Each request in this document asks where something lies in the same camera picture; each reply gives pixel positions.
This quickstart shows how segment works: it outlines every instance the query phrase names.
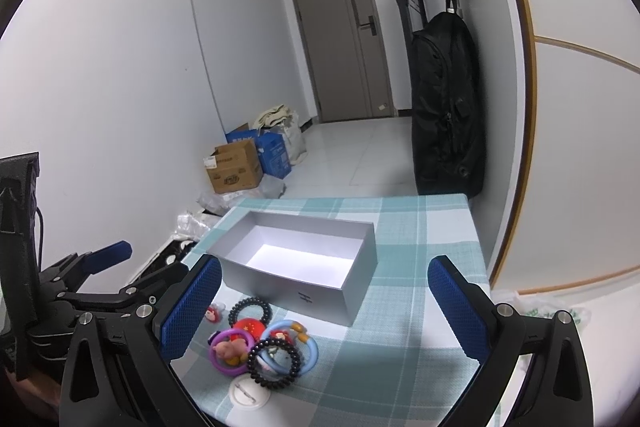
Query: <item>hand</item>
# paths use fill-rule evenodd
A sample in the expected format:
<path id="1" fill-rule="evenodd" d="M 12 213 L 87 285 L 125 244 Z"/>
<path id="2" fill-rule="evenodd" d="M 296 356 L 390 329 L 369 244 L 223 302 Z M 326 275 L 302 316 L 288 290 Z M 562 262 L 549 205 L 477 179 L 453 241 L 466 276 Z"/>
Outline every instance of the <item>hand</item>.
<path id="1" fill-rule="evenodd" d="M 60 385 L 44 373 L 34 370 L 29 378 L 15 380 L 15 375 L 4 370 L 15 392 L 32 413 L 41 418 L 57 421 L 60 408 Z"/>

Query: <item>purple ring toy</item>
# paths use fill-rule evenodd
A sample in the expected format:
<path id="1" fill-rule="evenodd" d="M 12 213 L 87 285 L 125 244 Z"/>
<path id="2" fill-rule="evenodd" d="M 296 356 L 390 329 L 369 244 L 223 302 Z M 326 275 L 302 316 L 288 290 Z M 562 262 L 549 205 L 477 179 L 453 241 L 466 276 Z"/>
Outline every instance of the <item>purple ring toy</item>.
<path id="1" fill-rule="evenodd" d="M 231 335 L 241 335 L 246 340 L 246 352 L 249 352 L 252 347 L 254 347 L 255 341 L 251 336 L 249 331 L 232 329 L 220 331 L 213 339 L 211 340 L 211 344 L 209 346 L 209 360 L 212 363 L 213 367 L 219 370 L 223 375 L 227 375 L 228 377 L 239 377 L 240 375 L 247 372 L 246 363 L 241 363 L 238 367 L 231 367 L 229 365 L 223 365 L 220 362 L 220 359 L 216 355 L 216 350 L 214 349 L 220 342 L 223 342 L 226 338 Z"/>

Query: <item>toy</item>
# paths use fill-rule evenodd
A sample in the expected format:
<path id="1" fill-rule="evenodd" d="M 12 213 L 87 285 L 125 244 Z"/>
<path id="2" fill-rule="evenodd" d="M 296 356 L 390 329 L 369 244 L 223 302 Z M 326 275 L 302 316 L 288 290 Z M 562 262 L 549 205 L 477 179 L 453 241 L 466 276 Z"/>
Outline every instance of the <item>toy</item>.
<path id="1" fill-rule="evenodd" d="M 213 349 L 216 356 L 224 360 L 227 365 L 240 365 L 246 362 L 246 340 L 242 338 L 217 343 Z"/>
<path id="2" fill-rule="evenodd" d="M 222 303 L 212 302 L 204 316 L 209 322 L 218 323 L 222 320 L 222 312 L 225 308 L 226 306 Z"/>
<path id="3" fill-rule="evenodd" d="M 270 349 L 271 347 L 284 349 L 289 353 L 291 358 L 291 368 L 282 373 L 284 376 L 280 378 L 280 380 L 267 380 L 258 373 L 256 365 L 258 362 L 257 357 L 265 356 L 269 358 L 268 355 L 264 353 L 264 350 Z M 274 339 L 273 337 L 270 337 L 268 339 L 261 340 L 252 347 L 249 351 L 249 355 L 247 356 L 246 367 L 251 373 L 251 378 L 253 378 L 255 382 L 259 383 L 262 387 L 266 387 L 267 389 L 284 389 L 291 385 L 291 383 L 300 374 L 300 363 L 302 363 L 300 353 L 294 346 L 284 339 Z"/>
<path id="4" fill-rule="evenodd" d="M 274 339 L 283 339 L 292 346 L 296 345 L 294 338 L 290 333 L 290 330 L 273 330 L 271 331 L 270 337 L 273 337 Z"/>
<path id="5" fill-rule="evenodd" d="M 258 319 L 242 319 L 232 324 L 232 328 L 236 330 L 244 330 L 248 331 L 251 336 L 254 338 L 254 341 L 257 342 L 260 340 L 260 335 L 266 329 L 264 324 L 262 324 Z M 231 340 L 239 339 L 238 335 L 232 335 Z"/>
<path id="6" fill-rule="evenodd" d="M 232 335 L 239 335 L 240 338 L 233 341 L 227 340 Z M 247 372 L 244 361 L 247 360 L 248 352 L 254 344 L 254 338 L 248 331 L 239 329 L 220 331 L 209 346 L 209 360 L 220 373 L 228 377 L 238 377 Z"/>
<path id="7" fill-rule="evenodd" d="M 266 327 L 269 322 L 271 322 L 271 317 L 273 317 L 273 311 L 271 310 L 271 306 L 266 301 L 262 299 L 258 299 L 257 297 L 250 297 L 248 299 L 243 299 L 238 304 L 236 304 L 231 311 L 229 311 L 229 326 L 232 328 L 234 324 L 238 321 L 238 314 L 247 308 L 247 306 L 260 306 L 262 308 L 262 318 L 260 322 Z"/>
<path id="8" fill-rule="evenodd" d="M 314 366 L 318 362 L 318 344 L 316 343 L 315 340 L 313 340 L 313 338 L 311 338 L 310 336 L 308 336 L 308 334 L 306 334 L 306 328 L 302 324 L 297 323 L 295 321 L 276 322 L 275 324 L 272 324 L 271 326 L 269 326 L 264 330 L 264 332 L 260 336 L 260 340 L 263 341 L 270 337 L 273 338 L 272 337 L 273 331 L 278 331 L 278 330 L 281 330 L 282 328 L 288 328 L 295 331 L 298 334 L 297 336 L 298 340 L 306 344 L 307 347 L 309 348 L 309 359 L 306 361 L 305 365 L 303 365 L 302 368 L 300 368 L 300 376 L 304 375 L 305 373 L 308 373 L 314 368 Z M 281 342 L 279 342 L 278 344 L 270 344 L 270 345 L 274 345 L 274 346 L 277 345 L 278 347 L 280 347 L 282 343 L 284 343 L 285 345 L 289 345 L 289 343 L 285 339 L 274 339 L 274 340 L 278 340 Z M 282 365 L 277 363 L 275 360 L 273 360 L 268 355 L 268 353 L 261 352 L 260 357 L 262 360 L 264 360 L 264 362 L 266 362 L 266 364 L 269 367 L 271 367 L 274 371 L 276 371 L 276 373 L 279 373 L 281 375 L 289 374 L 290 370 L 287 369 L 286 367 L 283 367 Z"/>

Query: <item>plastic bag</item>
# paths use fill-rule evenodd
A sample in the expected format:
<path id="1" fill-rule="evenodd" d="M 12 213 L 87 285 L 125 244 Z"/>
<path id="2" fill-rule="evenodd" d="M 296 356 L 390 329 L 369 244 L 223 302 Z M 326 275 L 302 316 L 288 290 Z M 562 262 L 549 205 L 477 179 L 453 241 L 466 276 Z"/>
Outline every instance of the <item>plastic bag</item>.
<path id="1" fill-rule="evenodd" d="M 178 216 L 174 236 L 180 239 L 199 241 L 219 220 L 220 218 L 218 216 L 211 216 L 210 214 L 198 214 L 194 216 L 190 212 L 185 212 Z"/>
<path id="2" fill-rule="evenodd" d="M 574 318 L 578 331 L 582 331 L 591 320 L 591 311 L 583 306 L 567 306 L 555 297 L 535 294 L 520 295 L 512 290 L 497 290 L 491 293 L 491 300 L 495 303 L 507 303 L 515 308 L 520 315 L 529 317 L 553 317 L 558 310 L 566 310 Z"/>
<path id="3" fill-rule="evenodd" d="M 260 185 L 247 190 L 236 190 L 226 194 L 216 194 L 212 189 L 205 190 L 198 198 L 198 204 L 217 216 L 224 216 L 244 198 L 257 200 L 277 200 L 284 192 L 284 181 L 265 174 Z"/>
<path id="4" fill-rule="evenodd" d="M 295 111 L 281 123 L 271 127 L 271 132 L 282 134 L 284 145 L 289 155 L 289 162 L 292 165 L 297 165 L 305 159 L 305 138 L 302 136 L 302 131 L 300 131 L 300 117 Z"/>

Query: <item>door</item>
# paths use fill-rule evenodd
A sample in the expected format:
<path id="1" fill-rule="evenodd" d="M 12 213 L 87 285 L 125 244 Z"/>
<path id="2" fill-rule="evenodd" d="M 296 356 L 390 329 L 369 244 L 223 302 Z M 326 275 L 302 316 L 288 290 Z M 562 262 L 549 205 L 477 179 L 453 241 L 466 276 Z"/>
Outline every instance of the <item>door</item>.
<path id="1" fill-rule="evenodd" d="M 295 0 L 322 121 L 391 116 L 373 0 Z"/>

